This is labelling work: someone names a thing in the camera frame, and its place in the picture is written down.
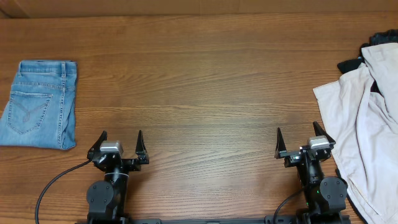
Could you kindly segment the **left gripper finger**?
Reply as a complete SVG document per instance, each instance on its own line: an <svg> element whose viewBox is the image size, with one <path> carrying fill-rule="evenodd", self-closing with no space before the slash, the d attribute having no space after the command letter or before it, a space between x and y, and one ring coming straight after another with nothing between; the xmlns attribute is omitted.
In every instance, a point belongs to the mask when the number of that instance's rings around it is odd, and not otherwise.
<svg viewBox="0 0 398 224"><path fill-rule="evenodd" d="M146 155L146 147L144 144L144 138L143 138L143 133L140 130L137 136L137 142L136 142L136 154L137 155Z"/></svg>
<svg viewBox="0 0 398 224"><path fill-rule="evenodd" d="M98 140L92 145L92 147L89 149L88 153L99 151L101 144L103 141L106 141L108 137L108 134L106 131L103 131L98 138Z"/></svg>

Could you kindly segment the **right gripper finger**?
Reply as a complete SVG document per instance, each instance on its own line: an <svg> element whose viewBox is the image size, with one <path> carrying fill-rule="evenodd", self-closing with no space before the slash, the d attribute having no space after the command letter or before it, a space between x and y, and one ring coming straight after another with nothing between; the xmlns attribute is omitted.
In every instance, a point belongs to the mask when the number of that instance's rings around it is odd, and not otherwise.
<svg viewBox="0 0 398 224"><path fill-rule="evenodd" d="M330 144L335 144L335 140L318 124L313 122L313 128L316 136L325 136Z"/></svg>
<svg viewBox="0 0 398 224"><path fill-rule="evenodd" d="M275 152L276 153L283 153L286 152L286 146L285 146L285 142L283 139L283 135L282 135L282 131L280 128L277 128L277 144L275 147Z"/></svg>

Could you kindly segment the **beige cotton shorts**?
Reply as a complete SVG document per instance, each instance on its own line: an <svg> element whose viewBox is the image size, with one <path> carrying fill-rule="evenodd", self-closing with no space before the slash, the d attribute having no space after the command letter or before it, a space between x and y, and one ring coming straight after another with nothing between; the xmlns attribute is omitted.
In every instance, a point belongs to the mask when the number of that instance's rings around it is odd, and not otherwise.
<svg viewBox="0 0 398 224"><path fill-rule="evenodd" d="M397 223L397 44L362 54L357 69L313 92L353 205L367 223Z"/></svg>

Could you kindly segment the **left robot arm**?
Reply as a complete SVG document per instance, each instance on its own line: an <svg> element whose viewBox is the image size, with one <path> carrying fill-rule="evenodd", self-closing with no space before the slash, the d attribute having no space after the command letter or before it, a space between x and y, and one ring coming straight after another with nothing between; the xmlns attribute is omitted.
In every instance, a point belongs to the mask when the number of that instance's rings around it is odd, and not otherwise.
<svg viewBox="0 0 398 224"><path fill-rule="evenodd" d="M87 223L132 223L124 211L130 172L138 172L149 163L142 131L137 136L136 158L124 159L120 141L107 140L103 131L88 151L87 158L100 171L104 179L94 182L87 190L89 205Z"/></svg>

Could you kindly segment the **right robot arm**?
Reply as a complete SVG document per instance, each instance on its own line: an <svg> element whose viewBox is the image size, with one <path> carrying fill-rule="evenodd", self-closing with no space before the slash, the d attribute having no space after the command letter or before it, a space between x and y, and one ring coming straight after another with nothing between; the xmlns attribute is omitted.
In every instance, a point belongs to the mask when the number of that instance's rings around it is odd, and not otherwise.
<svg viewBox="0 0 398 224"><path fill-rule="evenodd" d="M275 158L283 159L284 166L295 167L300 179L301 189L286 198L275 210L272 223L280 223L279 211L294 197L304 194L307 208L299 209L287 219L290 223L350 223L349 216L341 212L346 208L348 184L341 177L326 177L321 162L331 157L336 141L314 121L315 136L298 151L288 151L282 131L277 129Z"/></svg>

